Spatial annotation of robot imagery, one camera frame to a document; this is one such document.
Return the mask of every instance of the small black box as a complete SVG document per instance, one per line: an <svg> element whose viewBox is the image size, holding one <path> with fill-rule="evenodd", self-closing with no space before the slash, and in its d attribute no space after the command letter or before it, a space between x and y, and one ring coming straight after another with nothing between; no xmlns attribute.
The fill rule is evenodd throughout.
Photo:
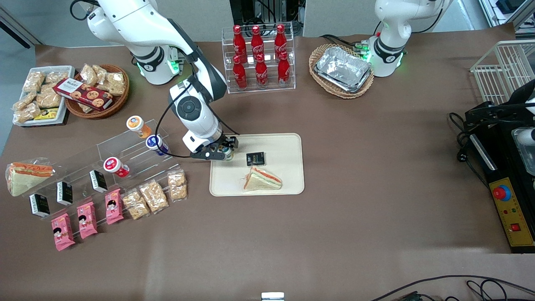
<svg viewBox="0 0 535 301"><path fill-rule="evenodd" d="M68 206L72 204L72 185L66 182L58 182L56 202Z"/></svg>
<svg viewBox="0 0 535 301"><path fill-rule="evenodd" d="M47 198L40 194L30 195L30 205L32 206L32 214L40 217L47 217L50 215Z"/></svg>
<svg viewBox="0 0 535 301"><path fill-rule="evenodd" d="M247 154L247 166L252 165L266 165L265 159L264 159L264 152L259 153L249 153Z"/></svg>
<svg viewBox="0 0 535 301"><path fill-rule="evenodd" d="M91 177L91 185L93 186L93 189L95 191L104 193L108 190L108 186L106 185L106 179L104 178L104 175L101 172L92 170L89 172L89 176Z"/></svg>

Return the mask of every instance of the red glass bottle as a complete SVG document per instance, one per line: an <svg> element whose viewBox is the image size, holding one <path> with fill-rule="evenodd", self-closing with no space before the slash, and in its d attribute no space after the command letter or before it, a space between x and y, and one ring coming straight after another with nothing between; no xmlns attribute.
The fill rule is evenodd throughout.
<svg viewBox="0 0 535 301"><path fill-rule="evenodd" d="M234 51L240 57L240 63L245 64L247 62L247 49L245 48L245 39L241 35L241 27L234 25L232 30L234 31Z"/></svg>
<svg viewBox="0 0 535 301"><path fill-rule="evenodd" d="M277 25L277 36L275 37L275 61L279 61L281 52L286 52L286 36L284 35L284 24Z"/></svg>
<svg viewBox="0 0 535 301"><path fill-rule="evenodd" d="M262 37L260 37L260 27L258 25L253 26L251 47L253 49L253 58L255 58L255 61L258 54L262 54L262 57L264 57L264 41L262 40Z"/></svg>
<svg viewBox="0 0 535 301"><path fill-rule="evenodd" d="M241 58L239 55L235 55L232 59L234 60L234 67L232 68L232 71L234 71L234 79L236 80L236 84L238 85L238 90L243 91L247 89L247 77L245 75L245 68L241 64Z"/></svg>
<svg viewBox="0 0 535 301"><path fill-rule="evenodd" d="M288 62L288 53L286 51L279 54L279 86L288 87L290 84L290 63Z"/></svg>
<svg viewBox="0 0 535 301"><path fill-rule="evenodd" d="M266 89L268 86L268 67L264 63L264 54L257 54L256 58L256 83L259 89Z"/></svg>

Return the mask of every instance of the sandwich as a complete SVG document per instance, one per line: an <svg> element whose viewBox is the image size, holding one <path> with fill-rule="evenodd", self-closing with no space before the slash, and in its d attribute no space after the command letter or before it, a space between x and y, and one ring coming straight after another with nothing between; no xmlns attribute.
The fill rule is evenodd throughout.
<svg viewBox="0 0 535 301"><path fill-rule="evenodd" d="M252 167L246 177L245 190L277 190L282 187L282 181L269 172Z"/></svg>
<svg viewBox="0 0 535 301"><path fill-rule="evenodd" d="M6 172L7 189L12 196L16 197L41 184L53 174L52 166L11 163Z"/></svg>

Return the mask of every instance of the brown paper tablecloth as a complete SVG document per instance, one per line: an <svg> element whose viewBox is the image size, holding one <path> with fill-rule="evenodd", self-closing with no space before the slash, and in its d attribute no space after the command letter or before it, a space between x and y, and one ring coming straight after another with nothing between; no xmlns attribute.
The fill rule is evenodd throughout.
<svg viewBox="0 0 535 301"><path fill-rule="evenodd" d="M57 252L50 225L2 185L0 300L259 300L263 291L283 291L289 301L366 300L442 274L533 287L533 255L508 254L487 189L455 159L456 130L447 121L447 113L480 101L469 67L513 38L511 26L415 34L396 72L356 100L327 94L311 78L308 56L326 41L297 38L296 90L226 95L212 107L241 133L298 133L300 195L216 198L208 191L210 163L179 160L187 201ZM221 45L200 46L221 70ZM126 130L128 116L157 119L167 105L173 84L148 84L124 47L36 52L39 66L119 65L130 76L130 98L101 121L71 116L67 126L14 126L2 166L38 156L59 161ZM163 127L171 150L186 154L180 121L169 114ZM414 290L469 295L462 280Z"/></svg>

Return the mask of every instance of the yellow control panel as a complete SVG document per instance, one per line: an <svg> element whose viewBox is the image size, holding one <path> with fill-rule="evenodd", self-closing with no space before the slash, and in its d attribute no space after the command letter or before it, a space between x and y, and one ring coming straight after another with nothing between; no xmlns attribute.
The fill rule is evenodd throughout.
<svg viewBox="0 0 535 301"><path fill-rule="evenodd" d="M503 228L507 234L509 245L513 247L533 246L533 237L529 231L524 214L520 210L509 178L492 182L489 184L489 187L491 188L492 197L496 203Z"/></svg>

